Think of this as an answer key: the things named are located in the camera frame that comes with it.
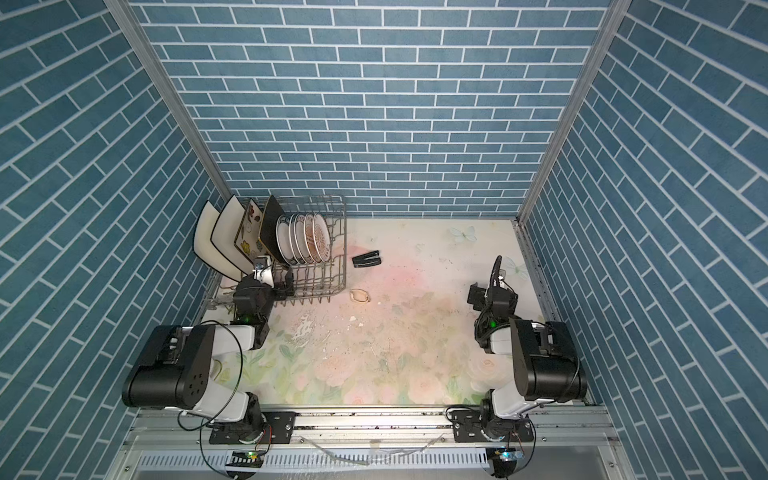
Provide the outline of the green rim round plate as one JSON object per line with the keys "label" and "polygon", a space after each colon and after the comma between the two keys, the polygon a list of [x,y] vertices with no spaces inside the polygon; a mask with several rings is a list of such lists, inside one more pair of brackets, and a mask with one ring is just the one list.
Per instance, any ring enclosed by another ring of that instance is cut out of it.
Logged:
{"label": "green rim round plate", "polygon": [[298,251],[298,258],[302,264],[311,264],[313,258],[311,257],[306,236],[305,236],[305,216],[303,214],[297,214],[293,222],[293,234],[295,249]]}

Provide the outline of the round plate orange sunburst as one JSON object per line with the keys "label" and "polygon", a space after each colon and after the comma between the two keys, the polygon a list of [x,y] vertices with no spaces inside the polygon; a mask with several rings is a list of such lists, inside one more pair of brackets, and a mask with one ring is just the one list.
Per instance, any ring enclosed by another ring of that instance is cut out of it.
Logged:
{"label": "round plate orange sunburst", "polygon": [[325,218],[319,213],[313,217],[313,235],[315,249],[321,262],[329,261],[332,250],[330,231]]}

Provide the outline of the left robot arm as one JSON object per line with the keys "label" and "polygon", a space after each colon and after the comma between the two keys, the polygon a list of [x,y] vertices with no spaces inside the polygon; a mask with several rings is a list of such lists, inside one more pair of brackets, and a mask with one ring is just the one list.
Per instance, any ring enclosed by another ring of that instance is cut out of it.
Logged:
{"label": "left robot arm", "polygon": [[[259,257],[253,272],[235,287],[231,324],[204,320],[193,327],[161,325],[151,332],[123,384],[123,403],[199,417],[196,429],[210,427],[210,439],[219,443],[264,440],[271,427],[258,397],[240,389],[244,354],[264,346],[274,304],[294,293],[292,268]],[[213,380],[213,373],[214,362],[230,353],[239,356],[240,366],[235,386],[227,388]]]}

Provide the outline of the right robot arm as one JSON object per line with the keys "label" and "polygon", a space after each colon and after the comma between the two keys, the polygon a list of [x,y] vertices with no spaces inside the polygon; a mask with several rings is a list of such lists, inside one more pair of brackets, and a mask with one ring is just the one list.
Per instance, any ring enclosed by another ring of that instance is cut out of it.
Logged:
{"label": "right robot arm", "polygon": [[518,295],[495,278],[474,283],[467,303],[479,313],[474,338],[487,354],[508,356],[513,381],[491,389],[480,405],[480,428],[490,439],[519,431],[526,414],[550,404],[581,401],[588,382],[569,329],[563,322],[526,320],[515,314]]}

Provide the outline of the floral square plate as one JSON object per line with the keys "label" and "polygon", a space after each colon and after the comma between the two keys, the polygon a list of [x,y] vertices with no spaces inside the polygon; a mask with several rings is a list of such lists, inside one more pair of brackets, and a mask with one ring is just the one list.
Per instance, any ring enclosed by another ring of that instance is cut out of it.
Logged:
{"label": "floral square plate", "polygon": [[259,240],[262,220],[262,210],[253,200],[249,200],[238,227],[234,245],[251,260],[266,255],[266,249]]}

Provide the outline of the black square plate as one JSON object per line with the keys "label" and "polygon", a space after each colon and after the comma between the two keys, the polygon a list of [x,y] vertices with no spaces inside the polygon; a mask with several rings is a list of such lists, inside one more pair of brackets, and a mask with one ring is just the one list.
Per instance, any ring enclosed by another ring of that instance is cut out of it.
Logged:
{"label": "black square plate", "polygon": [[280,217],[283,215],[284,209],[280,205],[278,199],[274,195],[271,195],[268,198],[263,211],[258,240],[276,262],[286,264],[286,260],[279,249],[277,241],[277,225]]}

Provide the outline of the white square plate inner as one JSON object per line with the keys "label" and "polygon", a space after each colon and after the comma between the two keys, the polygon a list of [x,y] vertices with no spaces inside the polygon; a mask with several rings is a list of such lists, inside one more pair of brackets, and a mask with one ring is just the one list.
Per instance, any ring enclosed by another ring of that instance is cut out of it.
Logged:
{"label": "white square plate inner", "polygon": [[245,208],[236,196],[231,196],[214,223],[211,242],[216,249],[245,275],[253,272],[250,258],[235,244]]}

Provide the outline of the white square plate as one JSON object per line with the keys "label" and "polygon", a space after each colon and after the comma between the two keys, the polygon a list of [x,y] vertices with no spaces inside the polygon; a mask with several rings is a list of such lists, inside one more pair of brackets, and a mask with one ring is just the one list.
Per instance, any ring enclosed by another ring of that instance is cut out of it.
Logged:
{"label": "white square plate", "polygon": [[235,244],[245,208],[236,196],[231,196],[214,223],[211,242],[216,249],[245,275],[253,272],[250,258]]}
{"label": "white square plate", "polygon": [[211,240],[213,227],[219,215],[220,212],[214,205],[210,201],[206,201],[196,222],[193,251],[210,268],[222,276],[238,282],[242,278],[242,272],[213,245]]}

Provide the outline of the white square plate outer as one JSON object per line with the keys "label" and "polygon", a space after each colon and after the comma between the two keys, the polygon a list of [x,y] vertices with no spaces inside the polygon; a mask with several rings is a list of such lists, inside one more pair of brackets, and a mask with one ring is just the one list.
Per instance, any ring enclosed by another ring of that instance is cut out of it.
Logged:
{"label": "white square plate outer", "polygon": [[210,201],[206,201],[196,222],[193,251],[210,268],[222,276],[238,282],[242,278],[242,272],[213,245],[211,240],[213,227],[219,215],[220,212],[214,205]]}

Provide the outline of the black stapler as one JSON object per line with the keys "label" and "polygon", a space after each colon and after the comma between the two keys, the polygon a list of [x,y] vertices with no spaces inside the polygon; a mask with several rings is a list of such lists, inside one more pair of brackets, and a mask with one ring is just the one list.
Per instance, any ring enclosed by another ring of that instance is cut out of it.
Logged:
{"label": "black stapler", "polygon": [[352,258],[354,268],[369,268],[378,266],[382,263],[380,252],[378,250],[356,255]]}

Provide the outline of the right base circuit board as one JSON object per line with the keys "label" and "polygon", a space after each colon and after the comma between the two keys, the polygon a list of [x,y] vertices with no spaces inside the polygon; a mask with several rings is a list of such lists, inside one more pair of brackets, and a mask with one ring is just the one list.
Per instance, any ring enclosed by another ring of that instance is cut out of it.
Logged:
{"label": "right base circuit board", "polygon": [[491,464],[500,464],[505,467],[517,464],[525,458],[522,450],[512,447],[487,448],[486,454]]}

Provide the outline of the base circuit board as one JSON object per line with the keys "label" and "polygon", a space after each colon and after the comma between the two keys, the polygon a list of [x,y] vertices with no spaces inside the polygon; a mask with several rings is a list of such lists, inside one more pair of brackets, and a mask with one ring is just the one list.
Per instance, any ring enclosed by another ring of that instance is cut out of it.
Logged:
{"label": "base circuit board", "polygon": [[487,448],[486,454],[491,464],[500,464],[505,467],[517,464],[525,458],[522,450],[512,447]]}
{"label": "base circuit board", "polygon": [[225,468],[228,471],[247,471],[253,469],[259,469],[264,464],[265,451],[234,451],[229,460],[227,461]]}

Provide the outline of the left base circuit board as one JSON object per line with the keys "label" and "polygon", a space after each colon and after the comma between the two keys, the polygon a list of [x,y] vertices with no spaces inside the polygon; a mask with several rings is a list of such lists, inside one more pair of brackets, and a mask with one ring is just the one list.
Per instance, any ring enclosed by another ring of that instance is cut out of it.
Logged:
{"label": "left base circuit board", "polygon": [[253,469],[259,469],[264,464],[265,451],[234,451],[229,460],[227,461],[225,468],[228,471],[247,471]]}

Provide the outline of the aluminium mounting rail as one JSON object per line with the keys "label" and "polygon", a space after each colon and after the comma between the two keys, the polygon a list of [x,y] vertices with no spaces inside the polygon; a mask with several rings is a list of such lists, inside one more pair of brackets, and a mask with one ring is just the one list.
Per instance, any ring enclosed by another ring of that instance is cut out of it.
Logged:
{"label": "aluminium mounting rail", "polygon": [[[273,433],[260,445],[212,445],[207,435],[181,430],[174,415],[144,412],[138,416],[109,479],[631,479],[629,458],[603,407],[550,406],[529,412],[518,433],[490,439],[475,425],[475,414],[461,411],[465,425],[450,422],[441,406],[428,407],[291,407],[269,406]],[[157,451],[369,449],[389,453],[437,448],[522,450],[517,464],[485,469],[354,470],[336,472],[245,473],[138,472],[142,454]]]}

